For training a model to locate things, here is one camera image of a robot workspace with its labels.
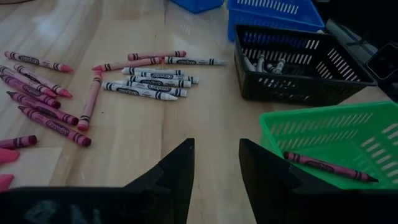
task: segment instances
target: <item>blue basket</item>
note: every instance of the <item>blue basket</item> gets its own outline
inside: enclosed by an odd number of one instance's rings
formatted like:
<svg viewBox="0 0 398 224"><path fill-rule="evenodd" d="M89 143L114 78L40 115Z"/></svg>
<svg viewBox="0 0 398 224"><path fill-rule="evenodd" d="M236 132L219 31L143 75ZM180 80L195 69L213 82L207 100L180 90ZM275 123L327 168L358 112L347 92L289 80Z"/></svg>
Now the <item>blue basket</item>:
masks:
<svg viewBox="0 0 398 224"><path fill-rule="evenodd" d="M311 0L229 0L228 38L236 24L316 32L325 27Z"/></svg>
<svg viewBox="0 0 398 224"><path fill-rule="evenodd" d="M171 1L195 14L210 9L214 9L216 7L220 7L224 4L224 0L171 0Z"/></svg>

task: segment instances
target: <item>green basket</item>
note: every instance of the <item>green basket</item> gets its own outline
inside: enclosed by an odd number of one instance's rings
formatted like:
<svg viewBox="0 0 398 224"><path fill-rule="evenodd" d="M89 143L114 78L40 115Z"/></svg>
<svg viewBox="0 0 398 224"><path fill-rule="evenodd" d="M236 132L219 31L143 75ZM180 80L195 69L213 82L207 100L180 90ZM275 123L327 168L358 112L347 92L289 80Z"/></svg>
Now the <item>green basket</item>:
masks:
<svg viewBox="0 0 398 224"><path fill-rule="evenodd" d="M260 145L365 172L364 183L293 163L341 189L398 189L398 106L393 102L264 113Z"/></svg>

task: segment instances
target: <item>plastic basket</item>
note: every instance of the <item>plastic basket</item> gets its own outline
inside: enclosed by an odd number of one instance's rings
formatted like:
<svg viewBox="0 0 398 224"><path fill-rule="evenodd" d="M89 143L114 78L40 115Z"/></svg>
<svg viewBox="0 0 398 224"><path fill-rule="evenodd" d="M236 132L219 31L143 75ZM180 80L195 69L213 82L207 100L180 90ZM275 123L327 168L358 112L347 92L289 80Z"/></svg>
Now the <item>plastic basket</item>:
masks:
<svg viewBox="0 0 398 224"><path fill-rule="evenodd" d="M364 183L295 164L341 189L398 189L397 114L393 102L265 113L260 145L280 157L296 152L379 179Z"/></svg>
<svg viewBox="0 0 398 224"><path fill-rule="evenodd" d="M214 9L216 7L220 7L224 4L224 0L171 0L171 1L195 14L210 9Z"/></svg>
<svg viewBox="0 0 398 224"><path fill-rule="evenodd" d="M376 81L328 34L236 26L235 66L242 97L310 106L337 105ZM267 63L284 58L283 74L250 72L246 55L257 63L260 54Z"/></svg>
<svg viewBox="0 0 398 224"><path fill-rule="evenodd" d="M236 24L316 32L325 27L311 0L230 0L228 38Z"/></svg>

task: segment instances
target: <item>wooden table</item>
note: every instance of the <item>wooden table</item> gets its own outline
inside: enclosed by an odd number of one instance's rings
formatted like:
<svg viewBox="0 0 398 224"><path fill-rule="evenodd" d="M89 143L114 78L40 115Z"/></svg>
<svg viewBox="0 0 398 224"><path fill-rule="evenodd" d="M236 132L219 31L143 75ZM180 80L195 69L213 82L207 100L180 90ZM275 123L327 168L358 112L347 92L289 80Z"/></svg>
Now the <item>wooden table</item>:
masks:
<svg viewBox="0 0 398 224"><path fill-rule="evenodd" d="M188 98L160 101L100 90L87 136L78 147L27 119L0 82L0 139L37 135L36 147L21 149L17 162L0 174L26 185L124 186L146 172L186 138L195 138L195 182L189 223L254 223L242 182L238 142L258 142L258 117L268 111L303 106L245 101L240 97L227 38L225 6L193 15L162 0L37 0L0 6L0 52L13 50L71 65L72 74L33 67L68 88L72 100L59 98L62 110L79 117L89 94L95 65L127 60L133 52L186 50L188 56L225 59L222 66L171 66L198 77ZM0 63L14 62L0 57ZM122 80L120 71L105 81ZM347 103L388 99L367 88Z"/></svg>

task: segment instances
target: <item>red crayon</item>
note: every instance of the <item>red crayon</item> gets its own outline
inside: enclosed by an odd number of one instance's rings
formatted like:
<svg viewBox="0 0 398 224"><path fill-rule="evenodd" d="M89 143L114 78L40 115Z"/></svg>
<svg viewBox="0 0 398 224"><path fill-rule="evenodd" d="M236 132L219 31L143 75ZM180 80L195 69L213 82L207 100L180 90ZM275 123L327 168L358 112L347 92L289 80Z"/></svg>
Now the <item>red crayon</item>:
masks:
<svg viewBox="0 0 398 224"><path fill-rule="evenodd" d="M40 75L36 75L35 73L31 72L23 65L15 64L14 69L17 70L19 73L23 74L25 77L32 80L33 82L40 83L49 87L52 91L56 92L60 96L66 96L69 98L72 97L72 95L68 92L68 90L62 88L60 85L57 85L44 77L41 77Z"/></svg>
<svg viewBox="0 0 398 224"><path fill-rule="evenodd" d="M36 121L37 123L50 128L59 134L67 137L67 139L74 141L75 143L87 147L91 144L91 139L88 137L77 133L74 130L71 130L64 125L57 123L42 114L40 114L37 110L33 110L32 108L27 108L25 106L18 106L18 108L30 119Z"/></svg>
<svg viewBox="0 0 398 224"><path fill-rule="evenodd" d="M365 174L364 172L356 171L339 165L330 164L324 161L319 161L317 159L312 159L306 156L301 156L293 152L284 152L284 158L292 162L314 167L334 174L343 175L354 180L360 180L363 182L379 182L379 180L371 177L368 174Z"/></svg>
<svg viewBox="0 0 398 224"><path fill-rule="evenodd" d="M13 139L5 139L0 141L0 148L18 149L22 147L34 146L37 143L37 137L34 135L24 136Z"/></svg>
<svg viewBox="0 0 398 224"><path fill-rule="evenodd" d="M97 99L98 90L102 83L102 74L99 71L95 71L95 76L93 79L93 84L90 88L90 95L88 97L87 103L83 110L83 114L80 116L77 129L80 131L88 130L88 123L90 122L91 115L93 114L95 100Z"/></svg>
<svg viewBox="0 0 398 224"><path fill-rule="evenodd" d="M18 79L19 81L29 85L30 87L36 89L37 91L44 93L48 96L51 97L57 97L55 93L53 93L49 88L47 88L46 86L40 84L40 83L36 83L34 81L32 81L30 78L27 78L26 76L23 76L21 74L16 73L14 70L7 68L3 65L0 65L0 73L4 74L4 75L9 75L13 78Z"/></svg>
<svg viewBox="0 0 398 224"><path fill-rule="evenodd" d="M61 103L58 102L57 100L33 89L29 85L26 85L25 83L22 83L16 78L12 78L8 75L0 75L0 78L7 83L9 86L13 87L16 90L23 91L24 93L33 96L34 98L38 99L40 102L45 103L46 105L49 105L51 107L54 107L55 109L58 109L61 106Z"/></svg>
<svg viewBox="0 0 398 224"><path fill-rule="evenodd" d="M139 60L144 58L151 58L151 57L185 57L187 52L184 50L181 51L173 51L173 52L159 52L159 53L134 53L128 54L128 60Z"/></svg>
<svg viewBox="0 0 398 224"><path fill-rule="evenodd" d="M8 190L12 180L14 180L14 175L12 174L0 175L0 192Z"/></svg>
<svg viewBox="0 0 398 224"><path fill-rule="evenodd" d="M162 63L162 58L156 57L156 58L145 58L145 59L141 59L141 60L134 60L131 62L107 63L104 65L95 66L92 70L107 72L107 71L122 69L124 67L139 67L139 66L143 66L143 65L155 65L158 63Z"/></svg>
<svg viewBox="0 0 398 224"><path fill-rule="evenodd" d="M45 59L41 59L41 58L35 58L32 56L28 56L28 55L22 55L20 53L17 52L10 52L10 51L6 51L4 53L4 56L6 56L9 59L14 59L20 62L27 62L27 63L32 63L34 65L38 65L38 66L42 66L42 67L46 67L49 69L53 69L55 71L59 71L59 72L71 72L73 71L73 69L71 67L69 67L68 65L64 65L61 63L52 63L48 60Z"/></svg>
<svg viewBox="0 0 398 224"><path fill-rule="evenodd" d="M63 111L57 110L55 108L52 108L51 106L45 105L44 103L41 103L33 98L23 95L23 94L11 92L11 91L7 91L7 94L14 101L19 102L24 106L28 106L35 110L38 110L38 111L40 111L44 114L47 114L53 118L57 118L58 120L63 121L67 124L76 125L79 122L79 119L77 119L77 117L67 114Z"/></svg>
<svg viewBox="0 0 398 224"><path fill-rule="evenodd" d="M0 162L14 162L18 157L19 152L0 148Z"/></svg>

